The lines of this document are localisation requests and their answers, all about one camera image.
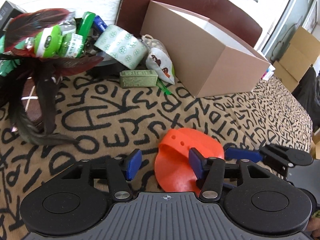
small green box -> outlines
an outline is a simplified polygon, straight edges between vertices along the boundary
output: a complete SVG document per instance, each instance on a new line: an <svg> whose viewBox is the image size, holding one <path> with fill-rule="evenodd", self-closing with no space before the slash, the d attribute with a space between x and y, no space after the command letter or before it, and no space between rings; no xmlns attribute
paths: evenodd
<svg viewBox="0 0 320 240"><path fill-rule="evenodd" d="M120 72L122 88L155 87L158 75L154 70L124 70Z"/></svg>

orange rubber strap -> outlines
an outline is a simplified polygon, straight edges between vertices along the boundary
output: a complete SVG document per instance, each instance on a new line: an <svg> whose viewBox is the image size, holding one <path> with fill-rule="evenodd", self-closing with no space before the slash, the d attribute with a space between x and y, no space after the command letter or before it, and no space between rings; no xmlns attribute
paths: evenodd
<svg viewBox="0 0 320 240"><path fill-rule="evenodd" d="M159 143L159 149L171 147L186 158L189 158L190 148L196 148L203 156L211 156L212 150L209 150L201 141L193 140L179 130L170 129Z"/></svg>

beige rug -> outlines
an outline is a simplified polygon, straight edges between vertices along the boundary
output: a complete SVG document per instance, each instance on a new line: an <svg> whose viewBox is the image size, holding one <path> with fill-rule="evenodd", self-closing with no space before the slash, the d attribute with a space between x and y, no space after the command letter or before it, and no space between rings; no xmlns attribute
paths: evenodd
<svg viewBox="0 0 320 240"><path fill-rule="evenodd" d="M57 97L56 131L77 138L78 145L25 144L11 132L7 107L0 108L0 237L23 238L22 199L80 159L140 148L143 163L132 188L159 191L153 164L169 129L194 128L224 147L254 149L273 142L309 151L310 118L275 77L260 81L252 93L221 97L194 99L179 82L169 90L172 95L157 87L121 89L117 81L84 74L65 78Z"/></svg>

metal screw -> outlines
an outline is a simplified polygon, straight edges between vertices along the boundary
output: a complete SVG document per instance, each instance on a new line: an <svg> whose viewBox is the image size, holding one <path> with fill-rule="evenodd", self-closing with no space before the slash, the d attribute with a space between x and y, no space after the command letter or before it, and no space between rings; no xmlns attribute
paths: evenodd
<svg viewBox="0 0 320 240"><path fill-rule="evenodd" d="M207 190L202 193L202 196L205 198L216 198L218 196L218 193L212 190Z"/></svg>
<svg viewBox="0 0 320 240"><path fill-rule="evenodd" d="M126 191L118 191L115 193L115 198L117 199L125 199L130 197L130 193Z"/></svg>

patterned tape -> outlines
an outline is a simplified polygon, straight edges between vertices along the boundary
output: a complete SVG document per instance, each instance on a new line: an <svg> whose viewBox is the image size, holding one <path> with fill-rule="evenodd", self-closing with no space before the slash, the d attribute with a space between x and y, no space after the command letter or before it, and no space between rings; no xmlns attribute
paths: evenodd
<svg viewBox="0 0 320 240"><path fill-rule="evenodd" d="M137 38L112 24L101 34L95 46L129 69L135 69L147 53L147 48Z"/></svg>

